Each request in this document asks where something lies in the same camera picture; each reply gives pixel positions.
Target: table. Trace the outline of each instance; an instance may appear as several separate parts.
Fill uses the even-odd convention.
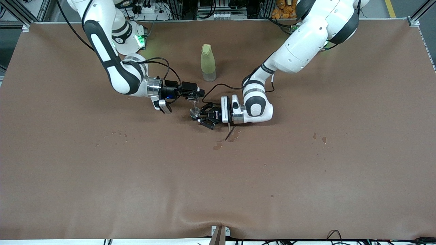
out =
[[[158,23],[144,55],[207,91],[237,86],[285,39],[267,21]],[[201,237],[211,225],[251,239],[436,236],[435,80],[418,29],[362,21],[301,72],[277,72],[273,119],[223,142],[227,127],[199,126],[187,101],[164,115],[117,94],[67,25],[33,24],[0,88],[0,238]]]

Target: cable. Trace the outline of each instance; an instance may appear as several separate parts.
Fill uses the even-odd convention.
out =
[[[205,95],[204,95],[204,97],[201,99],[201,102],[203,102],[204,104],[213,104],[213,105],[220,105],[219,103],[213,103],[213,102],[206,102],[206,101],[204,101],[204,99],[206,98],[206,96],[208,96],[216,87],[218,87],[218,86],[220,86],[220,85],[222,85],[222,86],[226,86],[227,88],[229,88],[229,89],[233,89],[233,90],[241,90],[241,89],[243,89],[243,87],[240,87],[240,88],[233,88],[233,87],[231,87],[231,86],[229,86],[229,85],[227,85],[227,84],[224,84],[224,83],[218,83],[218,84],[216,84],[215,86],[213,86],[212,87],[212,89],[211,90],[209,90],[209,92],[207,92]]]
[[[287,31],[285,31],[285,29],[283,29],[283,27],[279,24],[279,22],[277,21],[277,19],[276,19],[276,24],[277,24],[277,26],[284,32],[284,33],[286,33],[286,34],[288,34],[289,36],[291,35],[291,33],[289,33],[289,32],[287,32]]]
[[[165,62],[167,63],[167,72],[165,73],[165,76],[163,77],[164,79],[166,79],[168,73],[170,72],[170,63],[169,63],[168,60],[166,60],[165,58],[162,58],[162,57],[154,57],[154,58],[150,58],[150,59],[147,59],[147,60],[144,60],[144,61],[140,61],[140,62],[137,62],[137,63],[138,63],[138,64],[145,64],[145,63],[149,63],[149,61],[151,61],[151,60],[157,60],[157,59],[163,60],[163,61],[165,61]]]
[[[170,70],[171,70],[171,71],[176,75],[177,79],[179,80],[178,84],[179,84],[179,85],[182,84],[182,80],[180,79],[179,75],[178,75],[177,72],[176,72],[173,68],[171,68],[170,66],[168,66],[168,65],[166,65],[166,64],[164,64],[164,63],[158,62],[158,61],[147,61],[147,63],[156,63],[156,64],[160,64],[160,65],[163,65],[163,66],[168,67],[168,68],[169,68],[169,69],[170,69]],[[180,96],[177,96],[174,100],[168,102],[168,104],[170,105],[170,104],[176,102],[179,98],[180,98]]]
[[[272,90],[265,91],[265,93],[274,92],[276,89],[274,88],[273,80],[271,79]]]
[[[106,245],[106,240],[108,240],[108,245],[111,245],[111,244],[112,244],[112,240],[113,240],[113,239],[105,239],[105,240],[103,241],[103,245]]]
[[[158,61],[149,61],[149,62],[147,62],[147,63],[156,63],[156,64],[160,64],[160,65],[163,65],[163,66],[168,67],[166,64],[161,63],[161,62],[158,62]],[[171,70],[171,71],[176,75],[177,79],[179,80],[179,84],[181,84],[182,81],[180,80],[179,75],[178,75],[178,74],[173,70],[173,68],[170,67],[170,70]]]
[[[198,19],[207,19],[207,18],[211,17],[215,13],[216,8],[217,8],[217,4],[216,4],[215,0],[212,0],[211,10],[209,11],[209,14],[207,14],[206,17],[200,17],[197,14],[197,18]]]
[[[337,233],[337,235],[339,236],[339,239],[342,241],[342,236],[341,233],[338,230],[332,230],[330,231],[329,235],[327,236],[326,239],[329,239],[334,233]]]
[[[74,32],[74,34],[76,34],[76,36],[80,39],[80,41],[82,41],[82,43],[84,43],[88,48],[90,48],[92,51],[94,51],[94,49],[89,44],[87,44],[79,34],[77,34],[76,30],[74,30],[74,28],[72,27],[72,25],[68,21],[67,17],[65,16],[64,11],[62,10],[62,7],[61,7],[61,4],[59,3],[59,0],[56,0],[56,4],[58,5],[59,11],[61,12],[62,16],[64,17],[65,21],[67,22],[67,24],[71,28],[71,30]]]
[[[6,9],[4,9],[3,7],[1,7],[1,9],[0,9],[0,14],[1,14],[0,19],[1,19],[1,18],[3,18],[3,16],[6,14]]]
[[[282,26],[282,27],[287,27],[287,28],[290,28],[290,27],[291,27],[291,25],[285,25],[285,24],[281,24],[281,23],[279,23],[279,22],[277,21],[277,19],[276,19],[276,21],[274,21],[273,19],[271,19],[271,18],[269,18],[269,17],[262,17],[262,18],[260,18],[260,19],[267,19],[267,20],[273,22],[274,24],[276,24],[276,25],[278,24],[278,25],[280,25],[280,26]]]
[[[157,16],[156,16],[156,19],[153,20],[153,23],[151,24],[150,31],[147,33],[147,37],[149,37],[151,35],[151,31],[153,30],[154,22],[156,22],[156,20],[157,20]]]
[[[130,14],[129,14],[129,12],[127,12],[127,9],[126,9],[126,7],[124,7],[124,10],[126,11],[126,14],[127,14],[127,18],[129,18],[129,20],[133,20],[133,18],[132,18],[132,17],[130,17]]]
[[[176,13],[174,13],[173,11],[171,11],[171,9],[170,8],[168,8],[166,5],[165,5],[165,3],[164,2],[162,2],[162,0],[160,1],[160,4],[161,4],[161,6],[160,6],[160,8],[162,8],[162,4],[163,4],[163,6],[170,12],[170,13],[172,13],[173,15],[175,15],[175,16],[177,16],[177,19],[178,20],[180,20],[180,17],[183,17],[183,15],[179,15],[179,14],[176,14]]]

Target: plastic bottle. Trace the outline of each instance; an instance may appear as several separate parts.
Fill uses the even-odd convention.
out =
[[[206,82],[213,82],[217,78],[215,58],[212,53],[210,44],[203,44],[201,48],[201,71],[203,72],[203,79]]]

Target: water spill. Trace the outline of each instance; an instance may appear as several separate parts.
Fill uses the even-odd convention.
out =
[[[216,146],[214,146],[214,150],[219,150],[222,148],[222,143],[218,142]]]
[[[238,130],[237,132],[233,132],[232,133],[232,137],[231,137],[231,139],[229,141],[230,142],[234,142],[235,140],[237,140],[239,138],[239,133],[240,132],[241,132],[240,130]]]

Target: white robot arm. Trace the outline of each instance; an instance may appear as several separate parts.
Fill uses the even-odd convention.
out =
[[[82,18],[83,30],[94,51],[106,70],[112,87],[119,93],[137,97],[149,97],[156,110],[171,113],[166,98],[196,100],[204,96],[204,90],[196,84],[164,81],[159,77],[148,76],[146,60],[136,52],[141,48],[140,27],[135,22],[126,21],[123,13],[115,8],[112,0],[67,0]],[[128,54],[123,60],[117,49]]]
[[[221,111],[216,113],[219,118],[214,120],[234,124],[270,120],[273,106],[266,97],[266,80],[277,70],[289,74],[301,71],[327,41],[340,44],[349,39],[359,22],[359,10],[356,9],[368,2],[369,0],[298,0],[296,13],[302,19],[301,25],[277,51],[243,80],[244,104],[239,102],[237,95],[233,95],[231,100],[228,96],[221,97]],[[210,112],[211,106],[206,105],[202,114],[210,118],[213,116]],[[198,120],[208,124],[204,119]]]

